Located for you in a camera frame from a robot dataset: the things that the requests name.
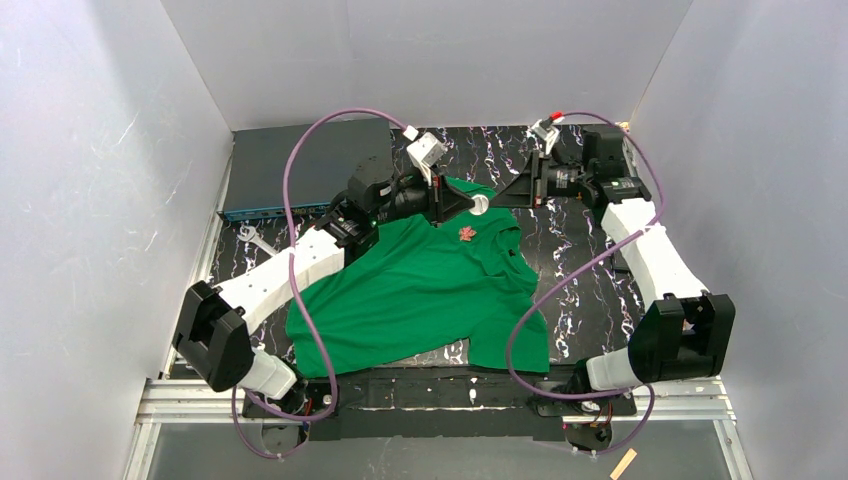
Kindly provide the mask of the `round silver badge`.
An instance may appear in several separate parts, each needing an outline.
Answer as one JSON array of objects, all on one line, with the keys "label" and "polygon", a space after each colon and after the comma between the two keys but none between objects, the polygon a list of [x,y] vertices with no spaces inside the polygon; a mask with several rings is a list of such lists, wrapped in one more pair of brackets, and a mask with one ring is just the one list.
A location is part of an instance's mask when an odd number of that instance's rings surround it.
[{"label": "round silver badge", "polygon": [[473,205],[468,209],[468,212],[474,216],[485,214],[489,208],[489,198],[485,195],[474,195],[472,197]]}]

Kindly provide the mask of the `green polo shirt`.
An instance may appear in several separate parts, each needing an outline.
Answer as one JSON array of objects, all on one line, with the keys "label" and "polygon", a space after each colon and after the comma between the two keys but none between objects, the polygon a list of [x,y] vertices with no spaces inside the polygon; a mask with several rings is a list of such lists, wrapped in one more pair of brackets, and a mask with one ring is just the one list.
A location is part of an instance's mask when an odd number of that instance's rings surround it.
[{"label": "green polo shirt", "polygon": [[422,216],[380,226],[364,256],[301,293],[334,370],[376,367],[462,339],[470,364],[505,368],[509,337],[538,285],[522,237],[501,208],[464,212],[439,227]]}]

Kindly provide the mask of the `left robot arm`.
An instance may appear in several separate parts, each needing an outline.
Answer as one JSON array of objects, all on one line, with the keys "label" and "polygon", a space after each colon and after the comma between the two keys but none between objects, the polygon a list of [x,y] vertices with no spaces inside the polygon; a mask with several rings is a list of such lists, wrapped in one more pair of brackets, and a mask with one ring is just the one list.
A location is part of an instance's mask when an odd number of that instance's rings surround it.
[{"label": "left robot arm", "polygon": [[463,212],[481,215],[488,207],[486,195],[462,192],[436,167],[399,175],[369,158],[294,245],[238,277],[190,286],[172,345],[213,391],[242,387],[280,400],[299,375],[250,340],[272,313],[296,292],[363,256],[377,243],[382,224],[422,216],[438,226]]}]

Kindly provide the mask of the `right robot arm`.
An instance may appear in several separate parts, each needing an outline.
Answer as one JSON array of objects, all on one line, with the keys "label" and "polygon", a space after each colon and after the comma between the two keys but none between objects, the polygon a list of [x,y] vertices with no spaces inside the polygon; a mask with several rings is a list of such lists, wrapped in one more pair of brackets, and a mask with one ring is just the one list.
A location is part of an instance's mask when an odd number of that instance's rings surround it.
[{"label": "right robot arm", "polygon": [[569,159],[552,120],[529,130],[540,148],[490,205],[535,208],[551,198],[580,199],[612,239],[609,253],[621,255],[647,305],[626,347],[580,361],[562,387],[532,392],[557,400],[594,399],[658,381],[719,375],[735,305],[728,295],[710,292],[678,254],[649,188],[625,155],[627,134],[616,125],[584,128],[581,156]]}]

